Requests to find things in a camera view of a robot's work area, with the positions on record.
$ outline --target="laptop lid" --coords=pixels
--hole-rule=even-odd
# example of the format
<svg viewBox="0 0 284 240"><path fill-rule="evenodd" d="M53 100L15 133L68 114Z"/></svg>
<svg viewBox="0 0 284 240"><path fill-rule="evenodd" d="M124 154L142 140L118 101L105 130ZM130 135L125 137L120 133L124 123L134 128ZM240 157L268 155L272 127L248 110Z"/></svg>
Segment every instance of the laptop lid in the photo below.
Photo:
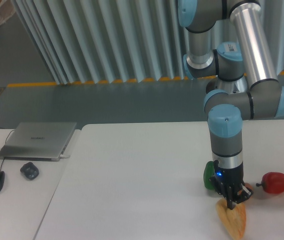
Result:
<svg viewBox="0 0 284 240"><path fill-rule="evenodd" d="M0 159L58 161L76 122L22 122L0 151Z"/></svg>

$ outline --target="white table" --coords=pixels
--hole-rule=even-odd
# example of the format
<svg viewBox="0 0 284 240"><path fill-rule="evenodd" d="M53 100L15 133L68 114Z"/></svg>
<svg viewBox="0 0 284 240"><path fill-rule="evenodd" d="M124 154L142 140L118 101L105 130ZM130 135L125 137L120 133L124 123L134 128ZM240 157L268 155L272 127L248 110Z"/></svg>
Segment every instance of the white table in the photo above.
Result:
<svg viewBox="0 0 284 240"><path fill-rule="evenodd" d="M0 129L0 149L9 129ZM76 130L65 150L70 155L80 130ZM34 161L38 177L27 180L20 168L29 161L5 160L2 170L5 182L0 192L0 240L32 240L42 222L47 207L62 176L68 159L59 162Z"/></svg>
<svg viewBox="0 0 284 240"><path fill-rule="evenodd" d="M284 120L246 121L244 180L284 173ZM96 124L82 129L36 240L230 239L203 186L207 123ZM255 188L244 239L284 239L284 194Z"/></svg>

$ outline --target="floor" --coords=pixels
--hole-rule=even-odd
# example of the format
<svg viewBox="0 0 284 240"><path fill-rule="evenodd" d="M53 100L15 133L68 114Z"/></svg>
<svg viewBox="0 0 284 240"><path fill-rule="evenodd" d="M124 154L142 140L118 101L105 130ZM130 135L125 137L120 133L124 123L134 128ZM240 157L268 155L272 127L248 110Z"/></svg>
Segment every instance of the floor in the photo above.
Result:
<svg viewBox="0 0 284 240"><path fill-rule="evenodd" d="M284 85L284 75L279 76ZM17 15L0 27L0 87L53 82ZM20 122L86 124L205 121L207 80L7 87L0 127Z"/></svg>

